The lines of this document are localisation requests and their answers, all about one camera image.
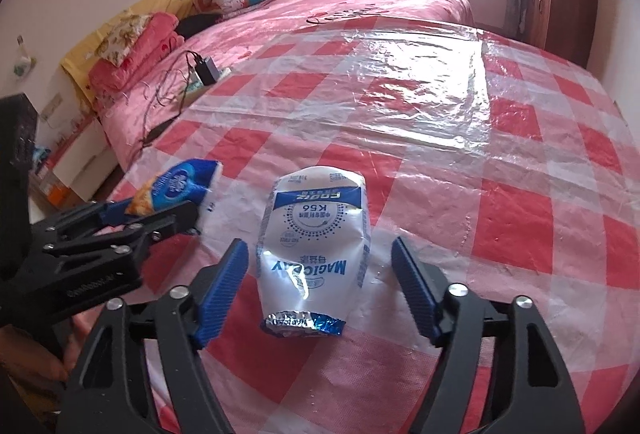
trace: black charger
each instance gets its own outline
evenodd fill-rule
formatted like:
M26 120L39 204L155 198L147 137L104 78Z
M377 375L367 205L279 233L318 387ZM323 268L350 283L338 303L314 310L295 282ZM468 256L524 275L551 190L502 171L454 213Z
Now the black charger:
M204 86L212 86L215 84L220 78L220 71L213 63L213 59L211 57L202 58L201 55L197 53L193 54L193 57L196 61L196 74L200 78L200 81Z

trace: person's hand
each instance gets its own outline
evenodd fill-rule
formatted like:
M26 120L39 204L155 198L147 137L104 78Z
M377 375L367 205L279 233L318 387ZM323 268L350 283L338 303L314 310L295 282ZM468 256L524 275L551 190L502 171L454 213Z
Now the person's hand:
M11 326L0 328L0 363L9 373L21 369L57 382L66 382L63 363L25 333Z
M82 345L84 345L85 335L80 334L77 330L69 335L66 342L64 367L69 374L71 370L76 366Z

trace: snack bag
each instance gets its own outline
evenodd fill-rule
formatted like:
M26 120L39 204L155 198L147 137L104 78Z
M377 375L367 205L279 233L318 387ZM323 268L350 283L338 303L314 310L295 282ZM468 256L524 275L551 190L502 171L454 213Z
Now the snack bag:
M196 227L202 231L206 218L213 211L214 188L221 174L222 163L218 161L183 161L142 185L125 212L136 216L149 216L182 201L192 201L200 207Z
M340 335L370 242L362 176L316 166L280 178L257 245L263 328L277 336Z

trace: wire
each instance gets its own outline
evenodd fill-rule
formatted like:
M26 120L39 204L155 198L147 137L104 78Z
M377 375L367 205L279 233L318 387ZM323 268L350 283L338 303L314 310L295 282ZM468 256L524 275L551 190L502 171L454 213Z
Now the wire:
M182 54L179 55L175 59L174 63L171 65L171 67L164 72L164 77L162 78L162 80L160 81L158 86L155 88L154 93L151 96L151 100L146 105L145 113L144 113L144 115L142 117L142 138L138 141L138 144L139 144L140 148L132 153L132 155L131 155L132 161L137 159L139 157L139 154L141 154L142 151L146 147L148 147L148 146L150 146L152 144L152 140L148 139L148 135L153 131L153 129L150 130L149 133L146 131L146 122L148 121L148 116L149 116L149 112L150 112L151 108L154 106L154 104L156 102L161 107L167 107L171 103L171 101L175 99L173 96L170 96L171 86L172 86L173 82L171 82L171 84L166 88L164 93L162 92L162 89L164 88L164 85L166 84L167 79L169 77L169 74L171 74L171 72L179 72L182 75L182 80L184 81L184 89L182 90L182 97L180 99L180 106L178 106L178 114L176 116L174 116L173 118L171 118L171 120L177 119L182 114L182 111L184 110L184 103L185 103L185 100L186 100L186 97L187 97L187 91L188 91L189 85L191 83L191 74L195 71L195 67L191 65L191 61L189 60L189 55L193 56L196 64L203 60L202 56L199 55L198 53L196 53L195 51L186 50L184 52L184 59L185 59L185 62L187 64L187 74L185 75L185 73L181 69L174 68L174 66L177 64L177 62L180 59L180 57L182 56ZM147 84L146 82L144 82L144 84L145 84L145 91L143 92L143 95L145 97L145 100L147 100L148 98L146 97L146 89L147 88L151 88L151 86L149 84Z

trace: screw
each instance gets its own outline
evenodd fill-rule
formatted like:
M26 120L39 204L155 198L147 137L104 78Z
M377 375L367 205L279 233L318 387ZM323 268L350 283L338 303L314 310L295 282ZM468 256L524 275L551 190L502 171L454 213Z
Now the screw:
M529 309L529 308L531 308L533 306L533 300L531 300L527 296L521 295L521 296L517 297L516 304L518 306L520 306L521 308Z
M107 302L107 309L109 311L116 311L116 309L122 308L122 299L111 299Z
M469 293L469 288L464 284L452 284L449 286L449 293L451 293L454 297L463 297L467 293Z
M121 255L131 253L131 249L126 244L123 244L121 246L118 246L117 248L114 248L113 251L116 254L121 254Z
M188 294L189 288L186 286L175 286L171 288L171 291L169 292L169 296L176 300L184 299Z

